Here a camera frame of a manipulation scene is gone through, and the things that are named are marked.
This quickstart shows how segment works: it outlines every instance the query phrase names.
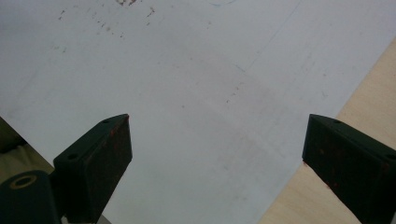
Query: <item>black plastic part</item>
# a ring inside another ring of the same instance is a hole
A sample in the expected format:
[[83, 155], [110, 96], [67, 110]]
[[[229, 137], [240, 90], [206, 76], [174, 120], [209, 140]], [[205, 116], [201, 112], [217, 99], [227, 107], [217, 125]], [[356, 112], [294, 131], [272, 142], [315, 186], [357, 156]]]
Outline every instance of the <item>black plastic part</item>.
[[0, 223], [61, 223], [50, 179], [43, 171], [12, 176], [0, 186]]
[[97, 222], [132, 159], [128, 115], [99, 122], [54, 160], [69, 222]]
[[362, 223], [390, 223], [396, 151], [345, 123], [310, 115], [306, 162]]

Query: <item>wooden table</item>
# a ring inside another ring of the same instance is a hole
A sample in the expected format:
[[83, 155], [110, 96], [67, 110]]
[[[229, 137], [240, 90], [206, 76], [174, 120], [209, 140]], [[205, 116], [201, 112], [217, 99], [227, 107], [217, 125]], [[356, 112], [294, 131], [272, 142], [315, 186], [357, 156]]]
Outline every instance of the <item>wooden table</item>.
[[[337, 119], [396, 149], [396, 38]], [[301, 164], [259, 223], [360, 222], [309, 166]]]

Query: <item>wooden surface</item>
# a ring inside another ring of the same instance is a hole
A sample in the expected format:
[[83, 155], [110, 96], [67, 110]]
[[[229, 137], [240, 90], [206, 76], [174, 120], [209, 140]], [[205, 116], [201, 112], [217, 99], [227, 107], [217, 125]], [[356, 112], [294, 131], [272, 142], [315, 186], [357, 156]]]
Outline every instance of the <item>wooden surface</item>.
[[[337, 118], [396, 148], [396, 39]], [[307, 165], [301, 164], [262, 217], [264, 223], [360, 223]]]

